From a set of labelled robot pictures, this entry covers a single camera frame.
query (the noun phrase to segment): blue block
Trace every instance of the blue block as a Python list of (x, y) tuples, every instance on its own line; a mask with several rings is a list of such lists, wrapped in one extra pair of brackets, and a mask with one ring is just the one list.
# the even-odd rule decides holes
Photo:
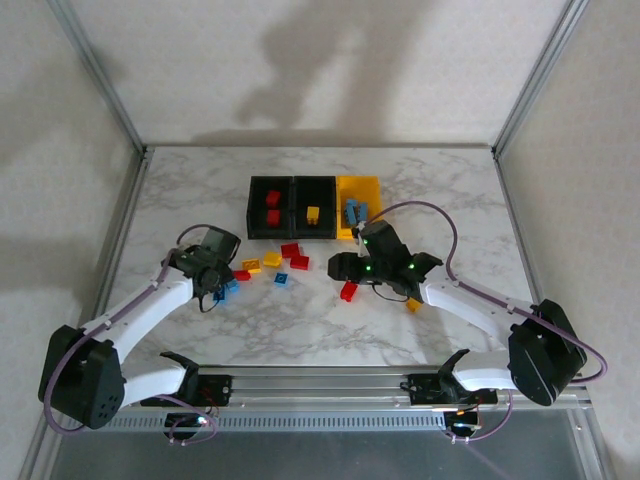
[(347, 217), (347, 225), (350, 227), (355, 227), (358, 224), (356, 220), (356, 208), (353, 205), (347, 205), (347, 209), (344, 212)]
[(225, 287), (227, 287), (227, 290), (229, 290), (231, 293), (236, 293), (238, 290), (240, 290), (240, 284), (235, 278), (228, 282)]
[(360, 204), (360, 208), (358, 208), (358, 221), (366, 222), (368, 215), (369, 215), (369, 206), (367, 205), (367, 202), (362, 202)]
[(221, 288), (217, 292), (214, 292), (213, 301), (216, 302), (217, 305), (227, 303), (227, 293), (224, 288)]
[(276, 278), (273, 281), (273, 283), (275, 283), (276, 286), (278, 287), (286, 287), (288, 279), (289, 279), (289, 275), (287, 275), (286, 273), (278, 272), (276, 273)]

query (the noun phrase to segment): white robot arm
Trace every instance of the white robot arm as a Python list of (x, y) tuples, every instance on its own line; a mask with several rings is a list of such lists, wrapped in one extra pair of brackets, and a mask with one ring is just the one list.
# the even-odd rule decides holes
[[(369, 256), (345, 252), (332, 257), (330, 277), (372, 285), (387, 283), (397, 293), (470, 322), (506, 348), (454, 354), (426, 389), (435, 392), (427, 397), (434, 404), (455, 404), (465, 394), (483, 389), (517, 388), (531, 400), (550, 405), (585, 364), (582, 349), (514, 315), (533, 312), (575, 335), (557, 304), (545, 300), (532, 306), (469, 280), (454, 279), (439, 259), (426, 253), (411, 255), (384, 220), (364, 227), (360, 238)], [(194, 297), (200, 300), (202, 310), (204, 295), (233, 279), (228, 264), (239, 243), (235, 235), (211, 228), (202, 245), (173, 251), (161, 274), (104, 315), (82, 329), (64, 326), (56, 331), (39, 390), (45, 410), (50, 404), (83, 425), (100, 428), (131, 403), (176, 393), (189, 397), (189, 390), (197, 385), (198, 366), (180, 355), (167, 352), (152, 364), (128, 370), (123, 370), (122, 364), (167, 315)], [(443, 397), (442, 392), (449, 394)]]
[[(434, 379), (430, 400), (438, 392), (518, 389), (530, 400), (551, 405), (586, 363), (562, 308), (550, 300), (540, 305), (511, 299), (470, 280), (454, 277), (443, 262), (427, 253), (412, 255), (384, 220), (359, 226), (359, 241), (368, 255), (343, 252), (329, 260), (328, 273), (339, 281), (387, 284), (399, 295), (449, 311), (496, 338), (506, 350), (476, 353), (461, 350)], [(544, 320), (531, 320), (531, 317)]]
[(198, 366), (166, 352), (148, 364), (123, 368), (158, 323), (193, 298), (224, 288), (240, 239), (210, 227), (201, 245), (172, 250), (149, 282), (82, 328), (63, 326), (51, 336), (38, 396), (89, 428), (105, 425), (119, 409), (150, 397), (192, 394)]

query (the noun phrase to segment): white marble table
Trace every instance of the white marble table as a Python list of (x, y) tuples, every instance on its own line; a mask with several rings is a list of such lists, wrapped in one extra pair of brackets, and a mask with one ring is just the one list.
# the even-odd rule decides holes
[[(135, 212), (110, 304), (146, 280), (176, 235), (212, 223), (243, 240), (242, 259), (278, 251), (284, 241), (246, 239), (252, 175), (377, 175), (384, 206), (422, 199), (447, 210), (460, 245), (454, 269), (512, 297), (530, 300), (524, 269), (488, 149), (158, 148)], [(386, 219), (409, 249), (444, 259), (451, 232), (436, 213), (406, 207)], [(204, 231), (191, 237), (198, 241)], [(350, 304), (326, 273), (327, 260), (353, 250), (345, 240), (301, 240), (308, 272), (291, 270), (286, 288), (275, 270), (241, 283), (239, 293), (211, 313), (197, 302), (156, 327), (128, 362), (170, 349), (200, 364), (402, 365), (438, 364), (460, 349), (486, 351), (497, 343), (466, 322), (430, 307), (411, 314), (360, 287)]]

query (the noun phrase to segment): yellow block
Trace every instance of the yellow block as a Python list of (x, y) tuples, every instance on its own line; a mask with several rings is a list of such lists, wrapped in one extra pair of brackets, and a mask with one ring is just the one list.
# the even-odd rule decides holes
[(358, 203), (367, 203), (368, 217), (371, 218), (382, 211), (380, 200), (380, 181), (378, 177), (338, 176), (336, 177), (337, 238), (351, 240), (351, 227), (347, 223), (344, 211), (347, 199), (353, 198)]
[(278, 268), (282, 264), (282, 255), (276, 252), (267, 252), (262, 263), (265, 267)]
[(411, 313), (416, 313), (422, 307), (422, 304), (414, 298), (407, 300), (405, 305), (407, 305), (407, 308)]
[(317, 225), (320, 217), (320, 207), (307, 207), (307, 224)]
[(260, 273), (262, 271), (262, 268), (260, 268), (260, 260), (257, 258), (243, 260), (242, 269), (247, 270), (249, 273)]

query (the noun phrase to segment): red block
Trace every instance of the red block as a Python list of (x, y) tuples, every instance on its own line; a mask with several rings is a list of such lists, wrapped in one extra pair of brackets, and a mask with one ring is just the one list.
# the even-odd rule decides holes
[(269, 190), (269, 193), (267, 193), (267, 207), (278, 208), (279, 202), (280, 192), (278, 192), (277, 190)]
[(300, 246), (297, 243), (287, 243), (280, 247), (282, 258), (293, 258), (300, 256)]
[(309, 270), (309, 257), (305, 257), (304, 255), (293, 257), (289, 266), (298, 270)]
[(267, 225), (269, 225), (271, 228), (280, 226), (280, 210), (267, 211)]
[(246, 270), (234, 270), (233, 276), (236, 277), (236, 280), (239, 282), (246, 282), (251, 279), (251, 274)]
[(342, 287), (342, 291), (340, 292), (340, 298), (347, 302), (351, 302), (351, 299), (355, 295), (357, 289), (358, 289), (357, 283), (351, 283), (351, 282), (345, 283), (344, 287)]

